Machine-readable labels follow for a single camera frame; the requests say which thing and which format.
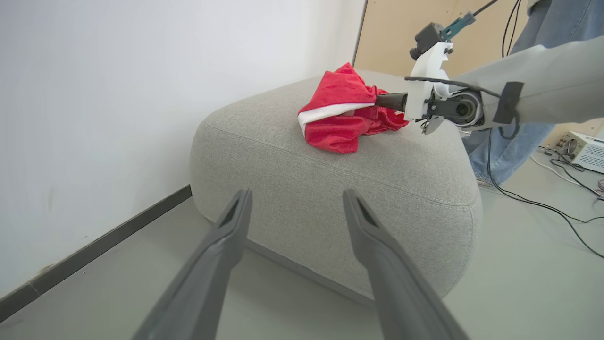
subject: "power supply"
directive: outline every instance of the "power supply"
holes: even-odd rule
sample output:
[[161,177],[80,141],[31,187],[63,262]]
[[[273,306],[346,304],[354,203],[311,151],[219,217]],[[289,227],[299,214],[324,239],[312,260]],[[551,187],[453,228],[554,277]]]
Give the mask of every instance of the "power supply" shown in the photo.
[[556,151],[572,164],[604,174],[604,140],[569,131],[556,145]]

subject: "ottoman cushion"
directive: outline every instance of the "ottoman cushion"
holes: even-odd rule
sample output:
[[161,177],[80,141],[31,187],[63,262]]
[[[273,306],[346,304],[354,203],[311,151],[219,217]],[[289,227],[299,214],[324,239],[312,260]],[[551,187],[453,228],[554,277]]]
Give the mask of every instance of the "ottoman cushion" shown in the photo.
[[[368,84],[404,92],[401,77],[359,71]],[[195,205],[215,221],[242,188],[254,191],[249,246],[353,299],[373,298],[352,252],[342,191],[357,190],[436,293],[459,281],[482,219],[478,186],[457,128],[424,136],[418,124],[361,136],[354,154],[315,149],[298,110],[320,78],[228,105],[200,125],[191,149]]]

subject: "white wall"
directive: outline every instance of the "white wall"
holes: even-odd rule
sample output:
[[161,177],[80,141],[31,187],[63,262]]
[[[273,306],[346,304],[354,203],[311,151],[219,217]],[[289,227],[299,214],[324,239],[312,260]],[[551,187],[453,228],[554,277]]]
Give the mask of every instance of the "white wall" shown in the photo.
[[0,1],[0,296],[187,185],[209,113],[351,61],[363,4]]

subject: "red fabric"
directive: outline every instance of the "red fabric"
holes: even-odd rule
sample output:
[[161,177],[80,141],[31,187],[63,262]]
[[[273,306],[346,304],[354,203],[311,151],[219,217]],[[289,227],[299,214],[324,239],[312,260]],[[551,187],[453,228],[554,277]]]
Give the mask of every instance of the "red fabric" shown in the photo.
[[[380,94],[387,94],[376,86],[366,86],[365,81],[346,63],[335,72],[326,71],[310,103],[298,114],[319,107],[342,103],[375,103]],[[349,154],[358,149],[360,135],[398,131],[409,122],[395,110],[369,106],[356,109],[353,116],[333,116],[306,124],[304,138],[315,148]]]

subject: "white fur trim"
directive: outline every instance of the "white fur trim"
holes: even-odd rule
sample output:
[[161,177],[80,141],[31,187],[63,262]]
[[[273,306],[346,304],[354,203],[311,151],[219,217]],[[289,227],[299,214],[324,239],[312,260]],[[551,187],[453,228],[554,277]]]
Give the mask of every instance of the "white fur trim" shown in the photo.
[[337,116],[339,114],[360,108],[368,108],[369,106],[373,105],[375,105],[375,103],[344,103],[322,106],[320,108],[301,112],[298,115],[298,123],[300,124],[300,128],[302,128],[303,135],[304,130],[306,129],[306,124],[310,122],[316,122],[317,120]]

